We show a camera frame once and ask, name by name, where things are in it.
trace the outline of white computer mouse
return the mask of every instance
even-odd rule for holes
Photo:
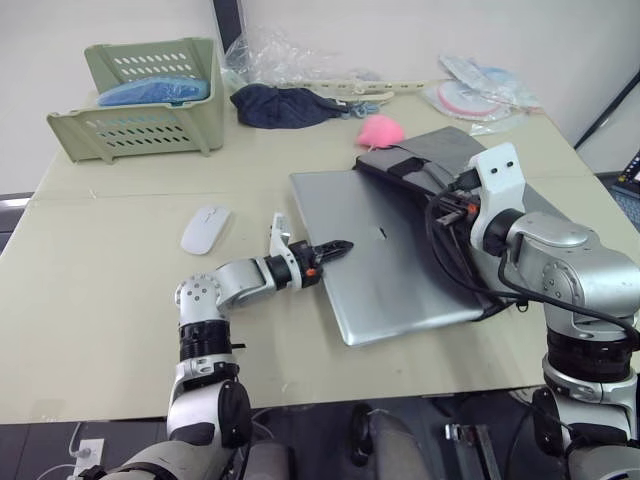
[[[217,205],[199,208],[182,234],[180,246],[194,255],[204,255],[216,241],[229,218],[229,210]]]

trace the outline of silver laptop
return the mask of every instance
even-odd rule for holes
[[[347,345],[478,318],[483,309],[421,243],[424,211],[358,171],[291,175],[312,244],[348,240],[324,283]]]

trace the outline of table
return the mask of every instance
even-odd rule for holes
[[[383,113],[407,136],[468,128],[414,96]],[[292,172],[344,170],[362,150],[361,120],[302,130],[238,125],[197,153],[52,163],[0,256],[0,423],[163,416],[178,360],[176,285],[242,257],[265,255],[273,212],[305,236]],[[640,263],[640,237],[545,116],[487,137],[515,144],[529,183],[605,245]],[[182,231],[203,204],[233,216],[212,252],[191,256]],[[542,308],[352,348],[320,285],[234,311],[232,340],[255,407],[520,387],[542,382]],[[640,357],[633,364],[640,367]]]

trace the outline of power outlet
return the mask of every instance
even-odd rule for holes
[[[102,462],[102,449],[104,448],[104,438],[90,438],[87,440],[80,440],[78,451],[88,448],[91,450],[91,454],[88,457],[76,458],[76,468],[73,471],[75,476],[82,473],[83,470],[91,468],[94,465],[100,465]]]

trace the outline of green plastic basket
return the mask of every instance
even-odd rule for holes
[[[148,153],[200,150],[208,156],[223,142],[223,87],[209,38],[130,45],[94,45],[84,52],[98,92],[153,75],[208,80],[209,97],[170,103],[95,107],[51,113],[47,122],[73,162]]]

